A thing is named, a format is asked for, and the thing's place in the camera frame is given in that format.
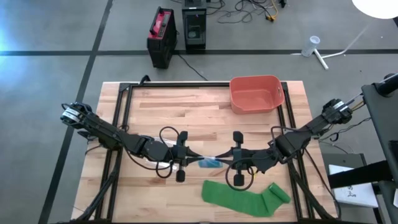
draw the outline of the wooden tabletop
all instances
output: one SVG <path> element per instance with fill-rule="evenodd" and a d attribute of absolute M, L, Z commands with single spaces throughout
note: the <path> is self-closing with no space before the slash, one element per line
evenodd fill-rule
<path fill-rule="evenodd" d="M 312 119 L 302 82 L 289 81 L 290 98 L 297 126 Z M 96 113 L 111 123 L 119 83 L 103 83 Z M 286 123 L 289 123 L 284 107 Z M 124 105 L 119 123 L 123 119 Z M 173 126 L 179 131 L 188 131 L 187 146 L 204 156 L 215 156 L 234 146 L 232 133 L 244 134 L 243 147 L 247 149 L 268 148 L 271 140 L 270 128 L 279 125 L 277 110 L 262 114 L 237 115 L 231 111 L 228 87 L 200 88 L 135 88 L 129 113 L 129 133 L 159 136 L 164 126 Z M 163 137 L 176 140 L 173 131 L 165 130 Z M 88 147 L 98 145 L 91 143 Z M 307 147 L 327 182 L 325 167 L 319 145 L 311 141 Z M 123 152 L 118 191 L 114 207 L 113 222 L 291 222 L 296 221 L 294 203 L 283 204 L 269 218 L 257 218 L 230 209 L 204 202 L 201 187 L 204 180 L 225 183 L 227 166 L 218 169 L 199 168 L 197 163 L 186 169 L 184 183 L 175 181 L 175 174 L 168 179 L 160 179 L 151 170 L 135 165 Z M 100 188 L 106 150 L 98 148 L 90 151 L 85 159 L 80 184 L 75 200 L 72 218 L 78 217 L 92 201 Z M 333 200 L 317 175 L 307 156 L 303 157 L 310 190 L 325 209 L 336 216 Z M 145 160 L 138 162 L 150 166 Z M 264 175 L 258 174 L 252 192 L 261 192 L 275 182 L 292 196 L 287 166 L 278 164 Z M 300 190 L 303 214 L 307 215 L 303 195 Z M 105 199 L 106 215 L 108 198 Z"/>

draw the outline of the green cloth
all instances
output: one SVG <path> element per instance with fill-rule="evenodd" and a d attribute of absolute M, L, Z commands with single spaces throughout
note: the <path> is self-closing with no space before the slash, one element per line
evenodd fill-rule
<path fill-rule="evenodd" d="M 205 202 L 213 203 L 254 217 L 273 216 L 283 203 L 289 203 L 290 197 L 275 183 L 261 194 L 237 191 L 226 184 L 205 180 L 201 190 Z"/>

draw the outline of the white lamp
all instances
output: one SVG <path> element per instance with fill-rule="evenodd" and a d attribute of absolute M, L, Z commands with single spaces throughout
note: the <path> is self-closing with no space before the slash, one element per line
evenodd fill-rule
<path fill-rule="evenodd" d="M 354 6 L 364 14 L 374 17 L 376 19 L 392 19 L 398 16 L 398 0 L 353 0 Z M 338 55 L 344 54 L 368 29 L 370 23 L 355 37 L 355 39 L 341 52 L 321 56 L 315 49 L 315 55 L 327 70 L 328 65 L 323 60 Z"/>

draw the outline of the gray floor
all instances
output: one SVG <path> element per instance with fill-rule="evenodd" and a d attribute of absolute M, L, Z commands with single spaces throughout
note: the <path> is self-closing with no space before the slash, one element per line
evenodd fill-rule
<path fill-rule="evenodd" d="M 227 7 L 236 1 L 227 0 Z M 207 49 L 301 49 L 310 35 L 321 38 L 321 49 L 342 49 L 373 21 L 353 49 L 396 49 L 398 28 L 392 20 L 375 20 L 358 12 L 351 1 L 289 1 L 271 24 L 254 16 L 248 24 L 217 24 L 208 17 Z M 0 2 L 0 50 L 90 50 L 106 0 Z M 180 5 L 169 0 L 114 0 L 100 50 L 144 50 L 156 7 L 175 9 L 182 30 Z M 178 49 L 183 49 L 179 37 Z M 293 55 L 190 55 L 186 60 L 209 80 L 236 76 L 276 75 L 303 80 L 313 115 L 331 98 L 347 100 L 366 83 L 396 72 L 398 55 L 346 55 L 327 59 L 325 71 L 315 57 Z M 61 103 L 72 102 L 88 57 L 0 57 L 0 222 L 37 223 L 65 134 Z M 102 82 L 200 80 L 178 57 L 167 70 L 152 67 L 148 56 L 97 57 L 83 102 L 96 108 Z M 369 116 L 358 111 L 350 124 Z M 370 122 L 341 135 L 348 151 L 364 153 L 368 163 L 384 155 Z M 51 222 L 69 219 L 83 165 L 86 142 L 74 135 Z M 322 151 L 341 153 L 322 145 Z M 374 223 L 367 208 L 344 207 L 344 220 Z"/>

